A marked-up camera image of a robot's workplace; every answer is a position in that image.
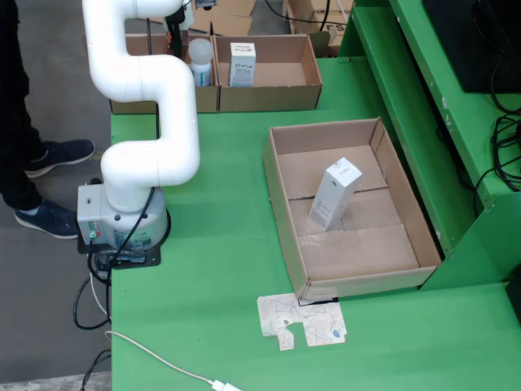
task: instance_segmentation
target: robotic arm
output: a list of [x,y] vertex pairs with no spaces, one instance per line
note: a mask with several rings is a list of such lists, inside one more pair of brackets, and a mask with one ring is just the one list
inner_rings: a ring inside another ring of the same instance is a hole
[[131,56],[125,20],[171,15],[182,0],[84,0],[83,15],[94,84],[118,102],[156,101],[161,138],[110,147],[102,158],[108,202],[137,212],[152,187],[180,185],[199,168],[195,83],[189,67],[171,55]]
[[[171,55],[131,56],[125,20],[172,15],[183,0],[83,0],[90,75],[102,94],[118,102],[156,101],[158,140],[118,143],[103,154],[103,185],[80,187],[78,223],[85,244],[118,248],[138,220],[153,187],[181,185],[199,168],[195,83]],[[147,250],[167,230],[164,195],[157,189],[127,248]]]

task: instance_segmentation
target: cardboard tray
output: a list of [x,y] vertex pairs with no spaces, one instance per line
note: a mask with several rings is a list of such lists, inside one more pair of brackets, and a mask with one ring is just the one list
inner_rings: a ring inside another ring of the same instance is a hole
[[[346,157],[357,191],[328,232],[308,218],[324,171]],[[422,285],[441,263],[380,119],[272,128],[265,173],[282,252],[301,300]]]
[[[203,38],[212,42],[213,37],[208,35],[192,35],[189,40]],[[148,40],[146,34],[127,34],[127,50],[130,55],[148,55]],[[152,34],[152,53],[154,55],[170,55],[169,40],[164,34]],[[83,43],[86,52],[85,34]],[[187,64],[190,64],[190,57],[186,56]],[[212,86],[195,87],[195,97],[197,100],[197,112],[217,112],[219,104],[219,87],[217,85],[217,67],[215,56],[212,60]],[[153,114],[155,113],[155,102],[116,102],[110,101],[111,110],[114,114]]]
[[[230,87],[230,43],[255,44],[253,87]],[[315,109],[322,77],[307,35],[214,37],[220,112],[275,112]]]

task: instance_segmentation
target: white product box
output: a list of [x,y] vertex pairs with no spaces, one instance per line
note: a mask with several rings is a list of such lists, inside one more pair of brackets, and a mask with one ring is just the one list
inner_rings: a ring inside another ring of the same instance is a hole
[[230,43],[230,87],[253,87],[255,76],[255,44]]
[[309,210],[309,217],[323,231],[329,230],[342,217],[360,177],[360,170],[345,157],[326,170]]

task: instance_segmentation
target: gray floor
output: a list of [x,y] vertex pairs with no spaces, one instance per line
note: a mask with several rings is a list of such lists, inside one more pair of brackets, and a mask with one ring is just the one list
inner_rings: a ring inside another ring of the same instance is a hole
[[[81,1],[17,2],[33,124],[43,139],[90,138],[98,148],[93,160],[56,169],[36,181],[44,197],[76,209],[77,187],[100,177],[99,157],[110,143],[108,102],[92,85],[83,50]],[[280,1],[272,3],[280,11]],[[289,33],[287,22],[264,1],[257,3],[252,18],[252,35]],[[132,20],[127,30],[145,32],[145,25]],[[72,302],[87,276],[85,257],[77,253],[74,242],[19,226],[2,201],[0,248],[0,384],[85,372],[96,354],[109,346],[102,331],[83,332],[72,323]],[[102,316],[86,293],[81,319],[96,323]],[[108,364],[98,368],[107,369]]]

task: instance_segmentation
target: sneaker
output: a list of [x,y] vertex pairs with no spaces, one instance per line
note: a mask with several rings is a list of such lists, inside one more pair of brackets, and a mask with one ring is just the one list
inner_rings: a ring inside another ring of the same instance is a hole
[[30,179],[47,174],[60,165],[77,165],[88,160],[96,151],[96,146],[90,140],[72,140],[65,143],[45,141],[46,154],[39,160],[34,160],[24,166],[24,171]]
[[15,218],[22,226],[45,232],[56,239],[75,239],[78,237],[76,214],[47,200],[42,201],[34,216],[15,209]]

